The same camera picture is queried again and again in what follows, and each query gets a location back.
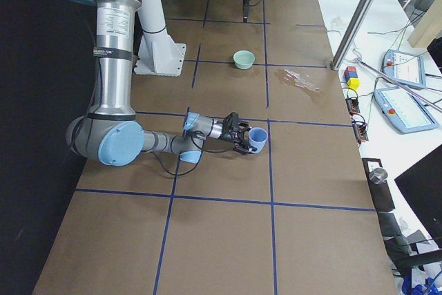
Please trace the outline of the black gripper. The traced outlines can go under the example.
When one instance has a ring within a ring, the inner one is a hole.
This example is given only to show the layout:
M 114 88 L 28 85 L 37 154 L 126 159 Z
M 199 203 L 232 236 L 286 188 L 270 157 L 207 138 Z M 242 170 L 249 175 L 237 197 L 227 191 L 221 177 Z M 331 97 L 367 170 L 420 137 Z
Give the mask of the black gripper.
M 238 124 L 238 128 L 239 131 L 234 131 L 234 130 L 227 131 L 224 128 L 222 122 L 222 131 L 219 136 L 219 139 L 225 142 L 233 143 L 234 151 L 241 153 L 243 155 L 257 153 L 257 148 L 247 145 L 246 140 L 244 138 L 244 134 L 250 131 L 253 127 L 250 126 L 248 122 L 240 122 Z
M 248 22 L 249 3 L 250 3 L 250 0 L 242 0 L 242 14 L 243 14 L 242 20 L 243 20 L 243 23 Z

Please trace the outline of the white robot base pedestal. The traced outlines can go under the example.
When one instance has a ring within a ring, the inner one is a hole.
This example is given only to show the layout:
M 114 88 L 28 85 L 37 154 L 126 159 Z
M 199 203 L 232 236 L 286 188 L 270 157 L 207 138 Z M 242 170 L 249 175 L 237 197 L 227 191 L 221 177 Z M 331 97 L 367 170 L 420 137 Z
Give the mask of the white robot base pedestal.
M 137 11 L 143 37 L 135 73 L 177 77 L 181 74 L 186 44 L 174 42 L 168 34 L 161 0 L 142 0 Z

